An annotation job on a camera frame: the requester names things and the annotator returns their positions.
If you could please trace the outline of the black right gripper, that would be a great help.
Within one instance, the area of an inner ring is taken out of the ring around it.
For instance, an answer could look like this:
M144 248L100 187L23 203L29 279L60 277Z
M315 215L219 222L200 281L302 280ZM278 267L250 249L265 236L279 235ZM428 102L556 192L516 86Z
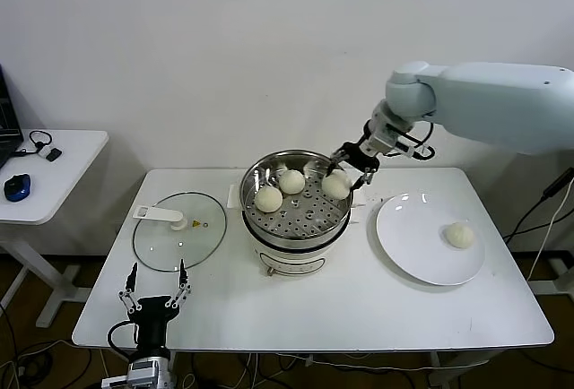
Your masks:
M345 142L342 149L337 149L329 157L329 165L326 173L332 173L342 161L350 164L355 169L366 169L353 183L351 190L359 190L363 186L371 183L372 178L379 169L379 160L377 156L370 156L361 150L358 143Z

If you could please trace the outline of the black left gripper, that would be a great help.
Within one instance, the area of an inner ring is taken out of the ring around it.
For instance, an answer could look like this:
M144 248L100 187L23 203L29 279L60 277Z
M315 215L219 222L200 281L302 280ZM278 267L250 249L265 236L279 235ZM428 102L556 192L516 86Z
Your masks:
M135 298L135 283L138 263L134 263L126 277L125 287L118 293L130 315L130 321L137 328L135 352L131 358L169 358L166 347L168 323L179 314L179 308L191 293L184 259L179 263L178 289L171 297Z

